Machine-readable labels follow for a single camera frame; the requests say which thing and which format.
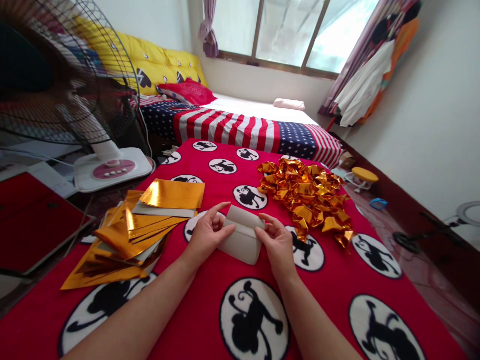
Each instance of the yellow headboard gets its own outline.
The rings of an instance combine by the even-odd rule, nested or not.
[[[79,35],[98,53],[107,70],[119,72],[122,66],[129,66],[125,52],[112,29],[99,28],[83,17],[75,20],[80,29]],[[157,84],[182,83],[187,78],[208,87],[198,56],[186,51],[164,49],[150,41],[118,31],[117,34],[130,56],[138,76],[140,93],[143,95],[157,95]]]

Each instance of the hand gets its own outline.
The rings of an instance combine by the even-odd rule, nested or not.
[[[231,202],[222,202],[212,207],[196,224],[190,243],[182,254],[189,267],[196,271],[220,243],[232,235],[235,225],[224,226],[225,218],[217,214]]]
[[[294,261],[293,236],[275,217],[261,213],[260,219],[268,221],[265,231],[255,228],[257,238],[265,245],[271,271],[278,283],[298,276]]]

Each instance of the red tablecloth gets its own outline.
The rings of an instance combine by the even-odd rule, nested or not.
[[[145,190],[154,179],[200,180],[206,184],[200,212],[232,201],[293,225],[279,202],[256,192],[263,176],[257,165],[278,162],[281,155],[252,150],[247,155],[238,147],[196,142],[188,140],[139,189]],[[351,200],[345,210],[360,234],[351,254],[318,229],[310,232],[307,243],[296,241],[294,249],[301,279],[340,331],[366,359],[466,359]],[[196,220],[173,230],[156,274],[185,250]],[[1,321],[2,359],[60,357],[156,277],[60,291],[87,249],[79,244]],[[264,247],[255,266],[215,251],[151,354],[152,359],[230,357],[301,357]]]

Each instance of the fan control button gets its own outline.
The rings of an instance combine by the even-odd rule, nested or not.
[[[110,160],[105,163],[109,168],[115,168],[117,166],[120,166],[120,161],[119,160]]]

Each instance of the curtain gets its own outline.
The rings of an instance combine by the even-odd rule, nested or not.
[[[215,17],[215,8],[217,0],[203,0],[203,8],[205,10],[205,20],[198,30],[198,38],[203,42],[203,52],[208,58],[216,58],[219,55],[219,43],[212,29]]]
[[[358,42],[356,43],[353,51],[351,52],[348,60],[343,67],[340,75],[338,76],[336,82],[333,84],[333,87],[328,94],[328,97],[325,103],[319,110],[319,114],[324,116],[331,116],[332,111],[336,107],[335,99],[342,92],[348,82],[352,79],[355,73],[362,67],[365,61],[372,56],[372,52],[375,50],[375,47],[372,45],[371,38],[377,27],[377,25],[385,19],[387,16],[399,13],[401,9],[405,6],[405,0],[380,0],[376,6],[373,14],[368,20],[365,29],[360,35]]]

